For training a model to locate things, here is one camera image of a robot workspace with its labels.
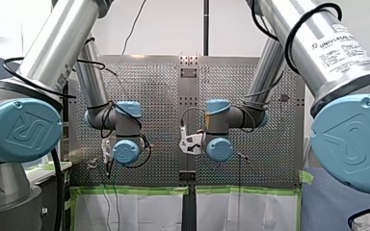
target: white wall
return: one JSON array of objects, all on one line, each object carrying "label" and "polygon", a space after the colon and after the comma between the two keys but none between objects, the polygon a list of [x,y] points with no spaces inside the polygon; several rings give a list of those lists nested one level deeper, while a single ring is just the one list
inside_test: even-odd
[{"label": "white wall", "polygon": [[[115,1],[92,30],[102,55],[121,54],[143,0]],[[245,0],[210,4],[210,55],[259,56],[263,36],[251,21]],[[125,54],[196,55],[203,52],[202,0],[149,0]]]},{"label": "white wall", "polygon": [[24,56],[50,12],[50,0],[0,0],[0,58]]}]

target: cable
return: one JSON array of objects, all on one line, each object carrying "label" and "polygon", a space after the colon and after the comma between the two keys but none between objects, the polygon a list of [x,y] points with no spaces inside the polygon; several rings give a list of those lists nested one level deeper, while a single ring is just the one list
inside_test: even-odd
[{"label": "cable", "polygon": [[91,41],[95,41],[94,37],[87,38],[86,42],[84,43],[85,45]]},{"label": "cable", "polygon": [[107,129],[106,122],[110,117],[110,112],[115,108],[115,103],[113,101],[109,101],[110,107],[107,111],[103,111],[103,115],[101,115],[101,128],[100,128],[100,137],[102,139],[107,139],[113,133],[111,130],[107,135],[104,135],[103,131]]},{"label": "cable", "polygon": [[142,167],[143,165],[145,165],[147,162],[148,162],[148,160],[149,160],[149,158],[151,157],[151,154],[152,154],[152,150],[151,150],[151,144],[148,142],[148,140],[145,138],[143,138],[143,141],[144,141],[144,143],[145,143],[145,148],[147,148],[148,147],[148,156],[146,157],[146,159],[142,162],[142,163],[140,163],[140,164],[138,164],[138,165],[136,165],[136,166],[126,166],[126,165],[122,165],[123,167],[126,167],[126,168],[130,168],[130,169],[134,169],[134,168],[139,168],[139,167]]},{"label": "cable", "polygon": [[125,54],[125,50],[127,49],[128,41],[130,40],[131,36],[133,35],[134,29],[135,29],[135,25],[137,24],[137,20],[138,20],[138,18],[140,17],[141,12],[143,11],[143,7],[144,7],[144,5],[145,5],[145,2],[146,2],[146,0],[144,0],[144,1],[143,1],[143,4],[141,4],[141,6],[140,6],[140,10],[138,11],[137,16],[136,16],[136,18],[135,18],[135,20],[134,20],[133,26],[131,27],[131,32],[130,32],[130,34],[128,35],[128,37],[125,39],[124,48],[122,49],[122,55],[124,55],[124,54]]},{"label": "cable", "polygon": [[106,64],[104,63],[101,63],[101,62],[96,62],[96,61],[85,61],[85,60],[77,60],[77,62],[79,63],[83,63],[83,64],[97,64],[97,65],[100,65],[101,67],[99,68],[100,70],[103,70],[106,68]]},{"label": "cable", "polygon": [[106,200],[107,200],[107,205],[108,205],[108,211],[107,211],[107,227],[108,227],[109,231],[111,231],[111,227],[110,227],[110,210],[111,210],[111,205],[110,205],[110,200],[108,199],[108,197],[106,195],[106,184],[103,185],[103,194],[104,194],[104,198],[106,198]]},{"label": "cable", "polygon": [[63,175],[62,169],[60,166],[59,156],[57,154],[56,148],[53,148],[51,151],[52,159],[53,159],[53,166],[55,167],[56,173],[56,217],[55,217],[55,228],[54,231],[60,231],[61,224],[62,224],[62,213],[63,213],[63,205],[64,205],[64,185],[63,185]]},{"label": "cable", "polygon": [[108,68],[108,67],[106,67],[106,68],[105,68],[105,70],[106,70],[106,71],[108,71],[109,73],[111,73],[112,75],[114,75],[114,76],[116,77],[117,81],[119,81],[119,86],[122,88],[122,91],[123,91],[123,93],[124,93],[124,97],[126,97],[126,96],[127,96],[127,91],[125,90],[125,87],[124,87],[124,85],[122,84],[122,81],[121,81],[121,79],[119,78],[119,76],[117,75],[117,73],[116,73],[115,71],[111,70],[111,69],[110,69],[110,68]]},{"label": "cable", "polygon": [[140,130],[143,128],[143,124],[133,115],[129,114],[127,111],[125,111],[122,107],[120,107],[118,104],[116,104],[116,108],[118,108],[120,111],[124,112],[126,115],[128,115],[130,118],[134,119],[136,123],[140,126]]},{"label": "cable", "polygon": [[367,210],[364,210],[364,211],[361,211],[359,213],[356,213],[354,215],[351,215],[348,220],[347,220],[347,223],[348,223],[348,226],[350,227],[351,230],[353,230],[353,221],[356,219],[356,218],[360,218],[364,215],[367,215],[367,214],[370,214],[370,209],[367,209]]},{"label": "cable", "polygon": [[118,223],[120,224],[120,222],[119,222],[119,195],[117,194],[117,190],[116,190],[116,182],[113,183],[113,189],[114,189],[114,194],[116,195],[117,219],[118,219]]},{"label": "cable", "polygon": [[239,109],[240,111],[242,111],[242,113],[247,114],[248,117],[251,119],[251,123],[253,124],[253,126],[252,126],[252,128],[250,130],[245,130],[243,128],[240,128],[240,130],[242,130],[245,133],[252,133],[252,132],[254,132],[254,128],[256,127],[256,123],[254,121],[253,116],[251,116],[251,114],[248,111],[246,111],[246,109],[244,109],[243,107],[240,107],[240,106],[233,106],[233,107]]},{"label": "cable", "polygon": [[266,22],[264,21],[263,16],[260,16],[260,21],[263,23],[264,28],[266,28],[266,31],[270,32],[269,28],[267,27]]},{"label": "cable", "polygon": [[272,39],[274,39],[274,40],[278,40],[278,37],[277,36],[275,36],[275,35],[272,35],[271,33],[270,33],[270,31],[268,31],[268,30],[266,30],[266,29],[264,29],[261,25],[260,25],[260,23],[259,23],[259,21],[257,21],[257,17],[256,17],[256,12],[255,12],[255,2],[256,1],[253,1],[252,3],[251,3],[251,17],[253,18],[253,22],[254,22],[254,24],[256,25],[256,27],[257,27],[257,29],[259,29],[261,32],[263,32],[263,34],[265,34],[266,36],[268,36],[269,38],[272,38]]},{"label": "cable", "polygon": [[266,93],[266,92],[272,90],[273,88],[275,88],[278,85],[278,83],[280,83],[280,81],[281,81],[281,79],[283,77],[283,74],[284,74],[284,72],[282,72],[281,75],[280,75],[280,77],[278,77],[278,79],[271,86],[269,86],[267,89],[262,90],[262,91],[259,91],[259,92],[256,92],[256,93],[253,93],[253,94],[245,95],[244,97],[245,98],[250,98],[250,97],[254,97],[254,96],[257,96],[257,95],[260,95],[262,93]]},{"label": "cable", "polygon": [[[34,82],[30,81],[29,79],[19,75],[18,73],[16,73],[16,71],[12,70],[8,64],[11,63],[11,62],[15,62],[15,61],[22,61],[24,59],[24,57],[16,57],[16,58],[9,58],[7,60],[4,60],[4,62],[2,63],[2,66],[4,67],[4,69],[6,71],[8,71],[8,73],[10,73],[12,76],[20,79],[22,82],[24,82],[25,84],[35,88],[35,89],[39,89],[39,90],[43,90],[43,91],[46,91],[48,93],[52,93],[52,94],[55,94],[55,95],[58,95],[58,96],[61,96],[63,98],[76,98],[76,96],[74,95],[68,95],[68,94],[63,94],[63,93],[59,93],[59,92],[56,92],[54,90],[49,90],[49,89],[46,89],[44,87],[41,87],[37,84],[35,84]],[[99,69],[105,69],[106,68],[106,65],[103,64],[103,63],[100,63],[100,62],[94,62],[94,61],[85,61],[85,60],[77,60],[77,62],[79,63],[83,63],[83,64],[98,64],[101,66],[101,68]]]},{"label": "cable", "polygon": [[293,45],[294,37],[296,36],[296,34],[299,31],[299,29],[303,26],[303,24],[305,24],[309,20],[309,18],[311,18],[316,13],[320,13],[320,12],[323,12],[323,11],[328,11],[328,10],[326,10],[326,8],[333,8],[333,9],[335,9],[337,11],[337,18],[338,18],[339,21],[341,21],[341,19],[342,19],[342,11],[341,11],[341,8],[337,4],[335,4],[335,3],[323,3],[323,4],[320,4],[319,6],[317,6],[316,8],[314,8],[313,10],[311,10],[311,11],[303,14],[303,16],[300,18],[300,20],[291,29],[291,31],[290,31],[290,33],[289,33],[289,35],[287,37],[287,41],[285,43],[285,48],[284,48],[284,57],[285,57],[285,59],[287,61],[288,66],[294,72],[296,72],[297,74],[300,74],[299,73],[299,70],[293,65],[293,62],[291,60],[291,55],[290,55],[291,47]]},{"label": "cable", "polygon": [[191,111],[191,110],[199,110],[199,111],[201,111],[201,112],[204,112],[205,113],[205,110],[203,110],[203,109],[201,109],[201,108],[197,108],[197,107],[190,107],[190,108],[187,108],[183,113],[182,113],[182,115],[181,115],[181,120],[180,120],[180,124],[181,124],[181,126],[184,126],[185,125],[185,123],[184,123],[184,116],[185,116],[185,114],[187,114],[189,111]]},{"label": "cable", "polygon": [[9,66],[8,66],[8,63],[11,63],[11,62],[14,62],[14,61],[22,61],[24,58],[23,57],[16,57],[16,58],[10,58],[10,59],[7,59],[7,60],[4,60],[4,62],[2,63],[2,66],[4,67],[4,69],[6,71],[8,71],[8,73],[10,73],[11,75],[13,75],[14,77],[20,79],[21,81],[23,81],[25,84],[31,86],[31,87],[34,87],[35,89],[39,89],[39,90],[43,90],[43,91],[46,91],[48,93],[52,93],[52,94],[55,94],[55,95],[58,95],[58,96],[61,96],[63,98],[76,98],[76,96],[73,96],[73,95],[68,95],[68,94],[62,94],[62,93],[58,93],[54,90],[49,90],[49,89],[46,89],[44,87],[41,87],[37,84],[35,84],[34,82],[28,80],[27,78],[19,75],[18,73],[16,73],[15,71],[13,71]]}]

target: perforated metal panel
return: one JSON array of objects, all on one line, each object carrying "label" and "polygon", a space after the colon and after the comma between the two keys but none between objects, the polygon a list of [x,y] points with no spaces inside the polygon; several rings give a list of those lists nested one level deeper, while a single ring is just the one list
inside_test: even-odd
[{"label": "perforated metal panel", "polygon": [[[206,100],[212,98],[227,98],[232,104],[240,105],[255,66],[249,59],[200,59],[200,105],[204,107]],[[303,90],[302,80],[292,71],[285,71],[272,96],[268,124],[251,134],[230,130],[229,139],[235,152],[248,159],[234,155],[228,162],[218,164],[207,156],[199,156],[198,184],[295,187],[303,156]],[[286,95],[288,101],[282,102],[280,98]]]},{"label": "perforated metal panel", "polygon": [[[115,101],[135,100],[142,106],[142,133],[152,145],[152,156],[143,167],[113,169],[110,180],[104,179],[105,166],[102,164],[101,138],[98,130],[84,124],[86,111],[82,93],[77,87],[77,165],[71,175],[73,185],[111,184],[139,186],[177,185],[178,165],[174,149],[177,147],[177,62],[174,58],[134,59],[114,57],[107,66],[118,77],[103,71],[103,78],[109,98]],[[143,153],[141,163],[147,153]]]},{"label": "perforated metal panel", "polygon": [[[212,98],[228,98],[233,104],[240,104],[250,85],[257,58],[201,57],[196,60],[198,64],[192,66],[198,70],[195,78],[181,77],[184,64],[180,62],[184,61],[179,57],[105,56],[101,60],[118,74],[116,78],[103,72],[110,98],[141,102],[142,131],[153,144],[152,157],[141,168],[118,167],[112,171],[111,180],[106,180],[99,131],[84,124],[86,105],[77,82],[73,84],[71,81],[70,93],[78,95],[78,99],[70,101],[69,105],[73,185],[117,182],[120,185],[171,186],[179,184],[180,170],[195,170],[198,185],[237,185],[240,182],[250,186],[293,188],[299,183],[298,170],[303,156],[304,83],[291,71],[285,72],[274,92],[266,127],[252,134],[230,131],[236,152],[249,157],[249,162],[241,161],[239,172],[238,156],[225,164],[217,164],[206,156],[195,159],[180,153],[179,116],[189,106],[204,108],[206,100]],[[287,95],[289,100],[281,102],[282,95]],[[202,119],[202,114],[198,117],[196,112],[190,113],[187,119],[189,133],[196,132]],[[97,164],[97,167],[90,168],[88,164]]]}]

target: robotic arm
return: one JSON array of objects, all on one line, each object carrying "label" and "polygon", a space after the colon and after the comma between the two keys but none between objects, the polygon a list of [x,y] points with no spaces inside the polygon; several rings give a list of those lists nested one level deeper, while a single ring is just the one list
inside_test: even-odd
[{"label": "robotic arm", "polygon": [[[215,161],[226,161],[233,153],[229,128],[266,124],[268,89],[277,83],[287,61],[315,97],[311,141],[317,158],[341,183],[370,193],[370,94],[355,94],[370,85],[370,57],[328,11],[335,9],[340,18],[341,10],[311,0],[247,2],[253,14],[266,17],[276,35],[266,43],[242,108],[223,99],[206,103],[203,151]],[[182,136],[181,144],[186,138]]]},{"label": "robotic arm", "polygon": [[60,1],[15,74],[25,79],[0,81],[0,163],[34,161],[57,145],[62,135],[59,96],[69,97],[61,92],[74,63],[88,106],[85,122],[116,131],[113,155],[118,163],[138,159],[143,149],[141,105],[109,101],[101,72],[91,64],[97,53],[87,37],[110,5],[106,0]]}]

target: white paper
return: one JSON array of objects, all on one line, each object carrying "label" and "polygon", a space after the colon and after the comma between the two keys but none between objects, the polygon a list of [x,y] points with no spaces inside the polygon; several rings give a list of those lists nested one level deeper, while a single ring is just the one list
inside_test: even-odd
[{"label": "white paper", "polygon": [[0,15],[0,39],[21,38],[22,21],[20,16]]},{"label": "white paper", "polygon": [[263,230],[266,195],[232,192],[226,231]]},{"label": "white paper", "polygon": [[[138,196],[119,194],[119,219],[122,223],[118,224],[118,213],[116,196],[106,194],[110,203],[109,225],[112,230],[138,230]],[[74,230],[92,231],[108,230],[107,214],[108,203],[104,194],[80,195],[76,201]]]},{"label": "white paper", "polygon": [[181,223],[182,195],[139,195],[138,211],[139,223]]},{"label": "white paper", "polygon": [[24,16],[22,18],[23,55],[26,55],[31,48],[46,19],[47,17],[37,17],[35,15]]},{"label": "white paper", "polygon": [[267,195],[264,231],[296,231],[297,196]]},{"label": "white paper", "polygon": [[203,231],[225,231],[229,194],[197,194],[197,227]]},{"label": "white paper", "polygon": [[21,38],[0,38],[0,58],[19,57],[22,54]]}]

